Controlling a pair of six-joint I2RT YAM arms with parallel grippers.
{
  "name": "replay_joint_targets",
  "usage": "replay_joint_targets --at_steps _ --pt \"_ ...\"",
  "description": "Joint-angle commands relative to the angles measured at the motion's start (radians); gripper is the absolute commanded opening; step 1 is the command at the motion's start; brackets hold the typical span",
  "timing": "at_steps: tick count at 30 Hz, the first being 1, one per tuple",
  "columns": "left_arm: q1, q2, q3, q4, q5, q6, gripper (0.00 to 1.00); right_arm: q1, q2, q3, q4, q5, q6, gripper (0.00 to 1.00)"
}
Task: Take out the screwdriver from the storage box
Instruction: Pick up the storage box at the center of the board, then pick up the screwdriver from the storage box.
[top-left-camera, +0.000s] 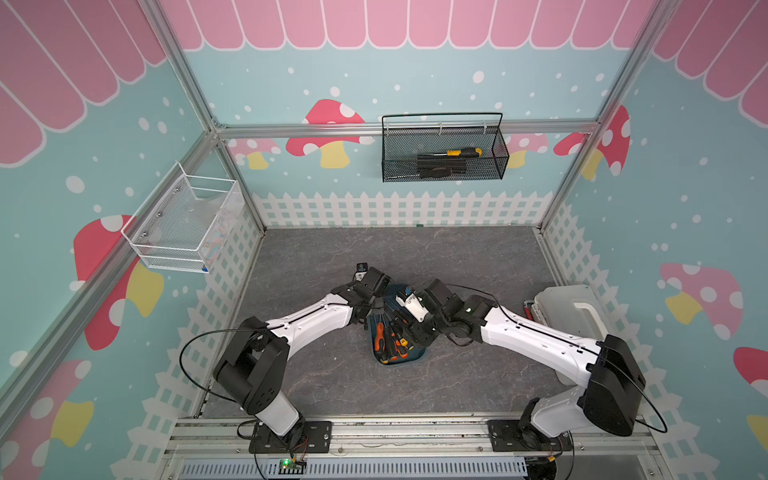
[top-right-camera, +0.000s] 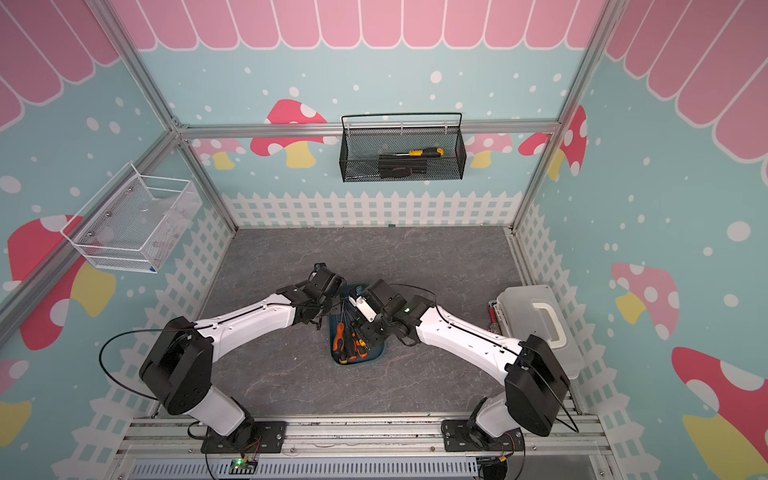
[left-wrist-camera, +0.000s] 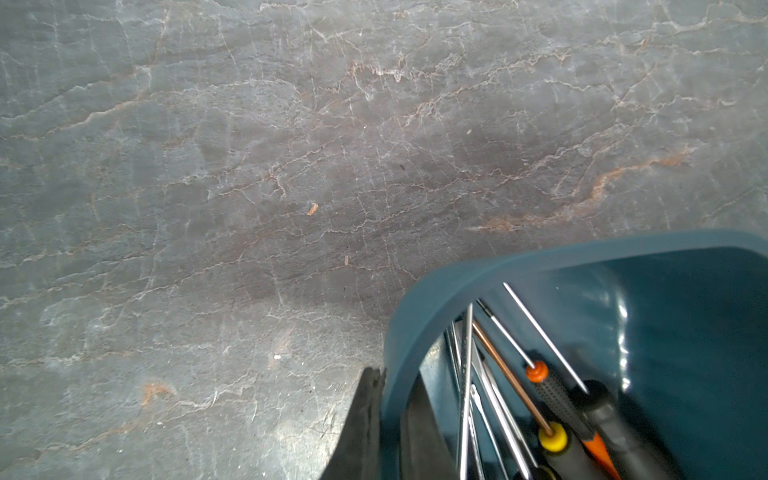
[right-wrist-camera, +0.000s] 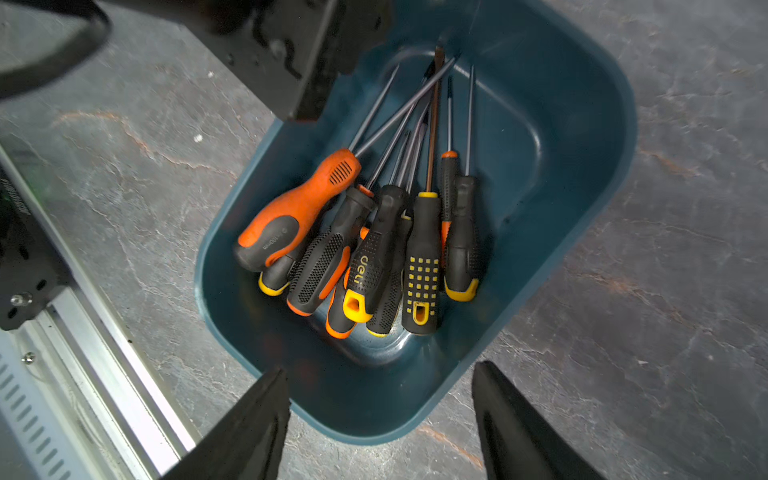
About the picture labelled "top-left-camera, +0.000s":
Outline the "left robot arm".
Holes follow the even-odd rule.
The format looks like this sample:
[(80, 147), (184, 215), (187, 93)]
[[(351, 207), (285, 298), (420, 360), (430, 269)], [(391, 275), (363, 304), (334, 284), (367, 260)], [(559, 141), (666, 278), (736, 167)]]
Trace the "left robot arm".
[(305, 418), (282, 392), (288, 360), (323, 335), (366, 319), (390, 282), (370, 267), (294, 313), (266, 322), (255, 316), (244, 320), (216, 364), (214, 380), (282, 442), (299, 444)]

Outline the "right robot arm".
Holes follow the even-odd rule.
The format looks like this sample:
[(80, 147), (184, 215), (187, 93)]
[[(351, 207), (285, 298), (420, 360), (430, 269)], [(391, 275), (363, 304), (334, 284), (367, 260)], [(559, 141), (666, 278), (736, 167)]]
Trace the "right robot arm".
[(406, 286), (395, 299), (406, 312), (402, 331), (414, 345), (463, 338), (521, 354), (573, 382), (558, 395), (532, 399), (520, 419), (523, 430), (546, 438), (587, 426), (620, 437), (633, 433), (646, 381), (620, 337), (568, 334), (513, 313), (490, 293), (475, 289), (461, 298), (438, 279), (418, 290)]

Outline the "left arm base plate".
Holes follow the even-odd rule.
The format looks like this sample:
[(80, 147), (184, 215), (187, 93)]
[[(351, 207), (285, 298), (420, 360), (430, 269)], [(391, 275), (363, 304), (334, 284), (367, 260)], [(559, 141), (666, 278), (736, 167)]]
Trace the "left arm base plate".
[(260, 424), (250, 439), (251, 454), (303, 453), (325, 454), (330, 450), (333, 423), (300, 419), (283, 436), (276, 435), (266, 424)]

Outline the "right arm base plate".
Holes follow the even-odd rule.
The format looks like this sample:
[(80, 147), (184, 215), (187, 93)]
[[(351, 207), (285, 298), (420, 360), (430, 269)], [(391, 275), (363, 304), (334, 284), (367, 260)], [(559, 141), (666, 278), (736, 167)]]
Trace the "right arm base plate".
[(494, 452), (544, 452), (560, 454), (571, 451), (573, 442), (568, 433), (546, 437), (531, 426), (521, 426), (519, 420), (488, 420), (488, 435)]

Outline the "teal plastic storage box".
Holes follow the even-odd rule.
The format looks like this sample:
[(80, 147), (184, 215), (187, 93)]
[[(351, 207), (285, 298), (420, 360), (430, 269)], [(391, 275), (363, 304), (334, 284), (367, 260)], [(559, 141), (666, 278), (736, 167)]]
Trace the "teal plastic storage box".
[[(412, 288), (404, 284), (391, 284), (383, 296), (383, 303), (379, 308), (372, 309), (366, 319), (366, 326), (370, 333), (371, 346), (374, 359), (381, 365), (394, 366), (419, 360), (426, 353), (426, 349), (417, 345), (406, 336), (406, 328), (412, 323), (413, 317), (403, 308), (398, 297), (403, 293), (411, 293)], [(382, 322), (385, 326), (386, 354), (377, 356), (374, 352), (374, 338), (376, 324)], [(392, 361), (392, 347), (390, 337), (396, 336), (401, 343), (408, 348), (408, 358), (402, 361)]]

